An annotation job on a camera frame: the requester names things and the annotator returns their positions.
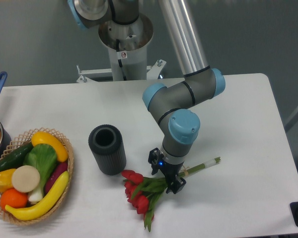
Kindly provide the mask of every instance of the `blue joint cap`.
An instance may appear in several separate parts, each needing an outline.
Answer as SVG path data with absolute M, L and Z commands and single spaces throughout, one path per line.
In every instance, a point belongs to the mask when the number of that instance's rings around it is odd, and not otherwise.
M 219 71 L 217 68 L 212 68 L 212 71 L 215 75 L 216 79 L 216 87 L 215 87 L 215 93 L 214 96 L 217 96 L 218 94 L 221 94 L 225 89 L 225 78 L 222 75 L 221 71 Z
M 151 86 L 149 86 L 143 93 L 143 102 L 145 103 L 145 106 L 149 110 L 149 104 L 151 102 L 151 99 L 154 97 L 157 91 L 159 91 L 161 88 L 166 88 L 166 86 L 163 83 L 155 83 Z
M 74 7 L 74 4 L 73 4 L 73 0 L 68 0 L 68 5 L 70 6 L 70 9 L 72 11 L 72 14 L 73 14 L 73 17 L 76 21 L 76 23 L 78 24 L 78 26 L 82 29 L 82 30 L 86 30 L 87 27 L 84 26 L 84 24 L 82 23 L 82 21 L 80 20 L 76 10 L 75 10 L 75 7 Z
M 199 117 L 188 109 L 176 110 L 169 119 L 169 132 L 177 142 L 190 145 L 198 137 Z

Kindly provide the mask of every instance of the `eggplant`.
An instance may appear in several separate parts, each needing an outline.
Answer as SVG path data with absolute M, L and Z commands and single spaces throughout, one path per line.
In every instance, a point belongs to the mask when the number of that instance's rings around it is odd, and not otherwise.
M 68 170 L 68 163 L 67 162 L 62 162 L 59 165 L 56 166 L 54 172 L 52 173 L 51 177 L 47 180 L 45 187 L 44 187 L 44 192 L 47 194 L 50 189 L 52 188 L 53 184 L 57 180 L 57 178 L 65 171 Z

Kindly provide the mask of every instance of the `white table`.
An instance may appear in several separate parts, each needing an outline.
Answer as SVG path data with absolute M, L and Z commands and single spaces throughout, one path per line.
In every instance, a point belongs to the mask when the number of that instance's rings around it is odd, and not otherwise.
M 163 134 L 142 102 L 155 81 L 5 87 L 0 121 L 12 137 L 55 128 L 74 147 L 68 197 L 50 219 L 31 227 L 0 220 L 0 237 L 250 237 L 298 233 L 289 204 L 298 201 L 298 174 L 268 78 L 226 76 L 226 90 L 193 107 L 201 120 L 186 166 L 221 156 L 219 165 L 165 194 L 151 234 L 127 203 L 121 176 L 106 176 L 89 149 L 90 132 L 112 124 L 122 133 L 126 169 L 150 176 L 149 151 Z M 182 79 L 163 79 L 167 86 Z

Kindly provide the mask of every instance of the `gray wall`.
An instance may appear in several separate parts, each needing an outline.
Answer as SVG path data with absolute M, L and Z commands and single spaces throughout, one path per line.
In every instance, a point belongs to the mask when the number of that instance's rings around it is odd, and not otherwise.
M 205 53 L 224 74 L 261 72 L 270 78 L 282 120 L 298 105 L 298 0 L 191 0 Z M 180 77 L 157 1 L 144 0 L 154 25 L 148 64 L 167 61 Z M 66 0 L 0 1 L 0 71 L 6 86 L 74 83 L 82 70 L 109 68 L 97 28 L 81 31 Z M 288 133 L 298 161 L 298 124 Z

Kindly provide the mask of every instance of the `white rubber band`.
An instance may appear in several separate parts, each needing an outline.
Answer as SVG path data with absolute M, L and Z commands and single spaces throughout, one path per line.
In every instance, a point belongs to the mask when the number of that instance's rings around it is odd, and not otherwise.
M 217 164 L 217 162 L 216 162 L 215 159 L 204 162 L 205 168 L 211 167 L 211 166 L 216 165 L 216 164 Z

